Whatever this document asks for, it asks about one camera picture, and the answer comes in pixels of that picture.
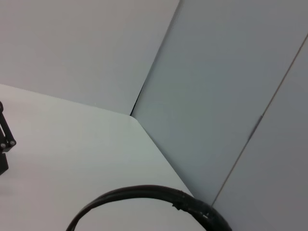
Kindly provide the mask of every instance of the white wall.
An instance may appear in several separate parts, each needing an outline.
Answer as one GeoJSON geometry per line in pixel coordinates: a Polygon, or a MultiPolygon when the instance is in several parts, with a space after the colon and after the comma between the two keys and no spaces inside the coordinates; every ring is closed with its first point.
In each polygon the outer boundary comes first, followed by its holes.
{"type": "MultiPolygon", "coordinates": [[[[4,116],[17,141],[0,176],[1,231],[65,231],[98,196],[154,184],[190,193],[132,117],[0,84],[4,116]]],[[[170,203],[109,203],[76,231],[204,231],[170,203]]]]}
{"type": "Polygon", "coordinates": [[[129,114],[179,0],[0,0],[0,83],[129,114]]]}
{"type": "Polygon", "coordinates": [[[184,0],[134,116],[211,203],[308,31],[305,0],[184,0]]]}
{"type": "Polygon", "coordinates": [[[307,230],[308,43],[214,207],[236,231],[307,230]]]}

